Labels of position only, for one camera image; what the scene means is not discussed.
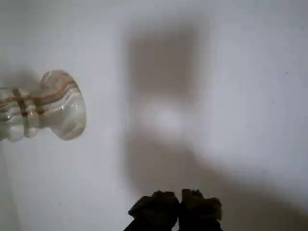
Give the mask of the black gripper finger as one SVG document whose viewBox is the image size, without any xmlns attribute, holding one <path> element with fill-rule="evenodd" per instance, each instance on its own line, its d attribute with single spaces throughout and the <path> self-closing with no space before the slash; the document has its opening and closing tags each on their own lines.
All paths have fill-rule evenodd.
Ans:
<svg viewBox="0 0 308 231">
<path fill-rule="evenodd" d="M 180 203 L 173 192 L 143 196 L 128 211 L 133 221 L 125 231 L 170 231 L 178 220 Z"/>
<path fill-rule="evenodd" d="M 199 190 L 183 189 L 178 219 L 180 231 L 221 231 L 222 203 Z"/>
</svg>

